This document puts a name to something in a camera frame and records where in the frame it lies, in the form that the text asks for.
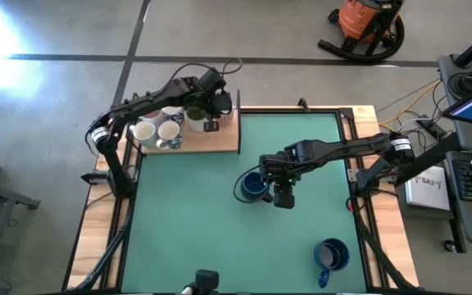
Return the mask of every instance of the orange vacuum cleaner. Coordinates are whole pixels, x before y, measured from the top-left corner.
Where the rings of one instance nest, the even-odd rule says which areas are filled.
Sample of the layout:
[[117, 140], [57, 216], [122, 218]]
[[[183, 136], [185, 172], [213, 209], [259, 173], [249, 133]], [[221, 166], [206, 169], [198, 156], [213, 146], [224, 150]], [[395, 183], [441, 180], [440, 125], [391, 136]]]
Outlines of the orange vacuum cleaner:
[[[320, 40], [318, 47], [349, 61], [373, 63], [392, 56], [403, 44], [404, 28], [398, 15], [404, 0], [346, 0], [328, 19], [338, 23], [345, 40], [342, 47]], [[365, 53], [354, 53], [360, 43], [369, 44]], [[374, 52], [380, 45], [381, 52]]]

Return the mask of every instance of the yellow cable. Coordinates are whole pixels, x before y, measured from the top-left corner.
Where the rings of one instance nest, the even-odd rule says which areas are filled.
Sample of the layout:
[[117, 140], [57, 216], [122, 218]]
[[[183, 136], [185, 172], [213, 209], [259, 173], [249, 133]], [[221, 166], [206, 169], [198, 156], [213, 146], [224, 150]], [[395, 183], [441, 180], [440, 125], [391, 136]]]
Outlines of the yellow cable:
[[386, 124], [380, 124], [379, 126], [382, 126], [382, 127], [384, 127], [385, 129], [389, 129], [389, 130], [391, 130], [391, 131], [394, 131], [393, 128], [389, 127], [389, 126], [386, 125]]
[[429, 86], [426, 90], [424, 90], [424, 92], [419, 95], [413, 102], [411, 102], [411, 104], [409, 106], [407, 106], [406, 108], [404, 108], [403, 110], [399, 111], [397, 113], [396, 116], [394, 116], [392, 119], [390, 120], [386, 120], [382, 123], [380, 123], [380, 125], [386, 125], [387, 123], [389, 122], [393, 122], [394, 120], [398, 119], [404, 112], [406, 112], [407, 110], [409, 110], [410, 108], [412, 108], [420, 99], [422, 99], [425, 94], [427, 94], [427, 92], [431, 91], [432, 89], [434, 89], [438, 84], [440, 84], [442, 81], [438, 81], [437, 83], [435, 84], [432, 84], [431, 86]]

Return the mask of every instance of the vacuum hose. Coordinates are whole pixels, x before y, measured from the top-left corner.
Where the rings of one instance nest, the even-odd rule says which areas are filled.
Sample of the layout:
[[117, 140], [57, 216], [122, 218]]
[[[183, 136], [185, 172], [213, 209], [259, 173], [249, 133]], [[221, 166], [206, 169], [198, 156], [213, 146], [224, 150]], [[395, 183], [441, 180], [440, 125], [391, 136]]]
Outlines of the vacuum hose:
[[341, 58], [345, 58], [349, 61], [354, 61], [358, 63], [376, 63], [392, 56], [394, 53], [398, 51], [398, 49], [400, 49], [400, 47], [403, 44], [405, 30], [403, 28], [403, 21], [400, 16], [395, 20], [394, 26], [396, 30], [396, 36], [397, 36], [394, 46], [392, 46], [387, 51], [379, 53], [379, 54], [373, 54], [373, 55], [367, 56], [367, 55], [355, 54], [352, 52], [346, 52], [345, 50], [338, 48], [334, 46], [333, 44], [324, 40], [320, 40], [318, 42], [318, 47], [324, 50], [327, 50], [328, 52], [331, 52]]

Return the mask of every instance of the wooden platform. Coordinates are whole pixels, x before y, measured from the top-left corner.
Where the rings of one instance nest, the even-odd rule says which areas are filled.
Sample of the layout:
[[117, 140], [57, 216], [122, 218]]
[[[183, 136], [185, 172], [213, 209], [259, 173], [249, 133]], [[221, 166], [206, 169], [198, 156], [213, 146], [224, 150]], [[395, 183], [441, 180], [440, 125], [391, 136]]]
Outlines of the wooden platform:
[[[372, 106], [340, 106], [350, 107], [354, 111], [356, 129], [359, 137], [367, 137], [379, 133], [378, 121], [374, 108]], [[337, 106], [331, 107], [311, 107], [311, 108], [339, 108]], [[125, 139], [120, 143], [118, 148], [118, 155], [120, 159], [123, 158], [125, 150]], [[130, 163], [134, 164], [136, 157], [136, 150], [133, 149], [130, 157]], [[376, 161], [377, 157], [365, 157], [365, 166], [369, 167]], [[103, 157], [99, 157], [97, 169], [106, 170], [107, 164]], [[383, 189], [394, 191], [392, 185], [383, 186]], [[110, 189], [106, 184], [99, 184], [93, 186], [90, 189], [88, 201], [91, 202], [93, 199], [108, 193]], [[114, 208], [114, 198], [107, 197], [100, 202], [93, 204], [83, 216], [83, 224], [81, 233], [79, 235], [79, 241], [77, 243], [75, 259], [71, 266], [70, 279], [67, 287], [75, 287], [81, 283], [87, 273], [96, 265], [98, 259], [104, 253], [107, 245], [107, 236], [109, 227], [111, 224], [111, 216]], [[397, 199], [390, 194], [380, 193], [374, 196], [372, 199], [374, 206], [375, 218], [378, 226], [379, 236], [382, 243], [383, 250], [387, 253], [389, 259], [397, 267], [397, 269], [403, 274], [403, 276], [415, 286], [418, 286], [418, 279], [416, 277], [414, 263], [411, 257], [411, 250], [409, 249], [409, 243], [407, 242], [406, 232], [403, 225], [402, 216], [398, 207]], [[126, 209], [126, 204], [122, 206], [122, 210]], [[123, 218], [120, 218], [120, 225], [123, 222]], [[373, 275], [373, 281], [375, 286], [380, 285], [378, 277], [377, 264], [374, 254], [369, 252], [369, 261], [371, 273]], [[116, 286], [116, 271], [117, 262], [120, 255], [120, 249], [116, 251], [114, 259], [112, 261], [111, 273], [109, 275], [108, 286]]]
[[182, 153], [182, 152], [236, 152], [238, 150], [238, 110], [232, 112], [232, 122], [228, 127], [220, 127], [218, 132], [196, 132], [188, 127], [185, 120], [182, 125], [184, 142], [178, 149], [147, 149], [143, 153]]

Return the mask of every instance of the power strip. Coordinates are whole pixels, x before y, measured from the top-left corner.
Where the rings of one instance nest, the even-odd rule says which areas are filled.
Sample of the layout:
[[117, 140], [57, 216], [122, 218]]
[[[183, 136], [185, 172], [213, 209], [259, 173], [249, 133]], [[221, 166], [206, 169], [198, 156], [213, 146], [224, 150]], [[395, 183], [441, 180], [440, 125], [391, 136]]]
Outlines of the power strip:
[[[430, 119], [427, 115], [422, 115], [420, 118]], [[416, 121], [418, 125], [422, 126], [425, 131], [436, 139], [442, 139], [446, 135], [446, 130], [444, 130], [440, 125], [434, 123], [432, 120], [418, 120]]]

